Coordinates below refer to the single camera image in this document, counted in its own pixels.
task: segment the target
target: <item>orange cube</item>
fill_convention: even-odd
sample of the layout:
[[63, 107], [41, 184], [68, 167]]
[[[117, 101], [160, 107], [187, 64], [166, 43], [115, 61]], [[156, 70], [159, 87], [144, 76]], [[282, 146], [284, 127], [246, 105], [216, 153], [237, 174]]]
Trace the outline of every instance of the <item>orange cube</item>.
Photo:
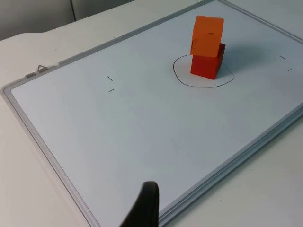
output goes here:
[[225, 44], [220, 44], [217, 56], [214, 58], [193, 55], [190, 73], [209, 79], [215, 79], [222, 64], [224, 50]]
[[197, 16], [190, 54], [216, 57], [222, 37], [223, 23], [223, 18]]

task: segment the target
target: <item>drawn circle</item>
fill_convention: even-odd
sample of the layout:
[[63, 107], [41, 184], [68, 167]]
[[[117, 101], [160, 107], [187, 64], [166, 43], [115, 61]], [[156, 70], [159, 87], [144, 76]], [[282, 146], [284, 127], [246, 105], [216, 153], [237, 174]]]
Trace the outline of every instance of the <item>drawn circle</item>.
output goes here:
[[192, 55], [184, 55], [175, 60], [173, 69], [177, 79], [184, 85], [198, 88], [221, 87], [235, 78], [229, 68], [222, 63], [216, 79], [208, 79], [190, 73]]

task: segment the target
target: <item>wall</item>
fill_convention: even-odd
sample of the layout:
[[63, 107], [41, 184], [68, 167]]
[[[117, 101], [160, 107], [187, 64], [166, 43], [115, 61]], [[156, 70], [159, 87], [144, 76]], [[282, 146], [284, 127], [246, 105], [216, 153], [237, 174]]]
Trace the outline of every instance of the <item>wall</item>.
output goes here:
[[[82, 19], [132, 0], [72, 0]], [[71, 0], [0, 0], [0, 40], [20, 33], [45, 32], [74, 21]]]
[[0, 0], [0, 40], [73, 22], [70, 0]]
[[76, 19], [79, 20], [130, 1], [133, 0], [72, 0], [72, 3]]

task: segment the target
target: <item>black object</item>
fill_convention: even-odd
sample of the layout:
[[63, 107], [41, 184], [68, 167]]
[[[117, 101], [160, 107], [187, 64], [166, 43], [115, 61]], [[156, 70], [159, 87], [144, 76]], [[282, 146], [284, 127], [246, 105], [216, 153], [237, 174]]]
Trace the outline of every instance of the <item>black object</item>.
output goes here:
[[144, 182], [136, 202], [120, 227], [158, 227], [159, 188], [156, 182]]

